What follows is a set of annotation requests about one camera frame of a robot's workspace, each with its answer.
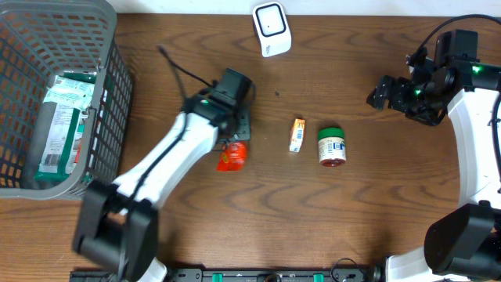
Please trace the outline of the red snack bag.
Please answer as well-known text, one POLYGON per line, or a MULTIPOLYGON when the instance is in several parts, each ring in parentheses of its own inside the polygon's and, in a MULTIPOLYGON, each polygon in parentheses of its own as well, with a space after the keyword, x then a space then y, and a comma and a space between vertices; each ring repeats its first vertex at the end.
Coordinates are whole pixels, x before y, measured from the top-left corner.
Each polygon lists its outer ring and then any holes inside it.
POLYGON ((243 169, 247 160, 247 144, 234 142, 225 144, 220 154, 217 170, 220 172, 234 172, 243 169))

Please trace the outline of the small orange white box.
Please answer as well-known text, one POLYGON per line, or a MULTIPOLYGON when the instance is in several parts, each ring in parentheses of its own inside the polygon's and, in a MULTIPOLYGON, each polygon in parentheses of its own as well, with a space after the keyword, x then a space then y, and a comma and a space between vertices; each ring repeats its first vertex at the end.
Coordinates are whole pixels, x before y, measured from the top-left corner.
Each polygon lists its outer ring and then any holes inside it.
POLYGON ((305 120, 296 118, 293 123, 290 135, 289 151, 297 153, 300 151, 305 133, 305 120))

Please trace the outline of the green white package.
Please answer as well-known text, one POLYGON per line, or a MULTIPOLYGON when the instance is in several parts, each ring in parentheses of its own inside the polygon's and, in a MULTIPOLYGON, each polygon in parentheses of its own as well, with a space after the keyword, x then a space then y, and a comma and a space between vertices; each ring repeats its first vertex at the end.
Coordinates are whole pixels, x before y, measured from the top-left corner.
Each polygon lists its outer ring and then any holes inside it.
MULTIPOLYGON (((61 77, 95 84, 95 74, 66 72, 61 77)), ((43 182, 62 182, 76 167, 74 159, 78 140, 82 139, 88 109, 83 112, 73 107, 48 102, 54 106, 41 160, 34 179, 43 182)))

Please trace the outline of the light green wipes pack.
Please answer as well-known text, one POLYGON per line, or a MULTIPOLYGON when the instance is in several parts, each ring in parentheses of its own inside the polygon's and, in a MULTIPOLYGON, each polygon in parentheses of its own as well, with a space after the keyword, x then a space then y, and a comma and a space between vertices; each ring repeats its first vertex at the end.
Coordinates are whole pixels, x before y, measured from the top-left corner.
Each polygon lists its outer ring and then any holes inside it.
POLYGON ((94 88, 92 83, 56 75, 43 102, 53 102, 85 112, 91 105, 94 88))

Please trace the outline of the red stick sachet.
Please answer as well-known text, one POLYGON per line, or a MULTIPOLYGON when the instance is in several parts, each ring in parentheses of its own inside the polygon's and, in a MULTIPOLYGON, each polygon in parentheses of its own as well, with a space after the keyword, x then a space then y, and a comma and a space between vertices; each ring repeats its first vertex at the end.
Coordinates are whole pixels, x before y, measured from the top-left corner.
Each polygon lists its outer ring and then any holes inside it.
POLYGON ((78 140, 78 147, 77 147, 77 153, 74 159, 74 163, 77 164, 80 159, 80 154, 81 154, 81 139, 78 140))

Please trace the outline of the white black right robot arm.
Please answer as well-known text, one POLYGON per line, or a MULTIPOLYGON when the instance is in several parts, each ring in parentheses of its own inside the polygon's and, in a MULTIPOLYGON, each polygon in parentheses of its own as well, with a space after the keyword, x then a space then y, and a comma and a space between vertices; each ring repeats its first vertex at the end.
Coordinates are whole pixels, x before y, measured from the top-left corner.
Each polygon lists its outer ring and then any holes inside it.
POLYGON ((460 167, 458 207, 432 224, 423 246, 386 259, 386 281, 500 279, 500 69, 474 59, 425 60, 412 76, 384 76, 371 107, 425 125, 452 122, 460 167))

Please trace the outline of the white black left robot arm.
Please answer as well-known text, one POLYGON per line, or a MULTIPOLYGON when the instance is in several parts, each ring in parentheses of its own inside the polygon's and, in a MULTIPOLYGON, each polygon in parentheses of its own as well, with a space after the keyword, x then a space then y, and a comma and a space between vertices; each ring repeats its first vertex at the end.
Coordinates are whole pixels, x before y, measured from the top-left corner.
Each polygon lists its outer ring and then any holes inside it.
POLYGON ((186 101, 168 134, 134 168, 112 183, 92 181, 82 200, 73 249, 112 274, 113 281, 162 281, 156 258, 159 212, 185 174, 218 141, 250 134, 250 108, 227 108, 212 99, 186 101))

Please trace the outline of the white barcode scanner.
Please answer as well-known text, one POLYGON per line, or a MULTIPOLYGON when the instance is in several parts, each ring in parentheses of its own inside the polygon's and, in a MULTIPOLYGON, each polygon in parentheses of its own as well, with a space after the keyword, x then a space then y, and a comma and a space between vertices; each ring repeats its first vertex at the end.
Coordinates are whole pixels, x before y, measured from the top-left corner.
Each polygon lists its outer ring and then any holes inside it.
POLYGON ((253 8, 255 32, 264 58, 288 52, 292 34, 285 9, 279 2, 267 2, 253 8))

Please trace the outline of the green lid seasoning jar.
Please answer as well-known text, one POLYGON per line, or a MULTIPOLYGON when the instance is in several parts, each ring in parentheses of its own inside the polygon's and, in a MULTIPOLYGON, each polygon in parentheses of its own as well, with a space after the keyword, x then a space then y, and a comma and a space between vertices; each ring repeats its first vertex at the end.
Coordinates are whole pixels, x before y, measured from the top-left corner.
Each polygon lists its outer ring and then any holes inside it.
POLYGON ((324 128, 318 134, 319 163, 325 167, 337 167, 347 160, 344 130, 324 128))

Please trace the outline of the grey plastic laundry basket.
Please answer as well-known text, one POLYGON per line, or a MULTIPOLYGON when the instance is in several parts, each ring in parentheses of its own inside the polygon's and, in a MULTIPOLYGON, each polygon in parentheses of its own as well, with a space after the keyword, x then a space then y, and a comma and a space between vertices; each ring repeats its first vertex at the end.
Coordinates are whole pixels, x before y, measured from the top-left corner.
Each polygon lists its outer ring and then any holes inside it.
POLYGON ((78 199, 93 180, 117 175, 132 80, 105 1, 1 4, 1 195, 78 199), (79 162, 62 182, 34 179, 55 107, 43 102, 56 75, 95 74, 79 162))

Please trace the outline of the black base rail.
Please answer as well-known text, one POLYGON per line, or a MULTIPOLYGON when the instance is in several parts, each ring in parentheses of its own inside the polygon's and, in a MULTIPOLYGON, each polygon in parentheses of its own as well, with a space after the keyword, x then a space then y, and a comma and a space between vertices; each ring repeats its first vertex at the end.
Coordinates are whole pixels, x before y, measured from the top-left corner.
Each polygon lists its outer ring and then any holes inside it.
POLYGON ((168 269, 163 282, 384 282, 380 267, 369 269, 341 267, 333 272, 320 270, 202 270, 168 269))

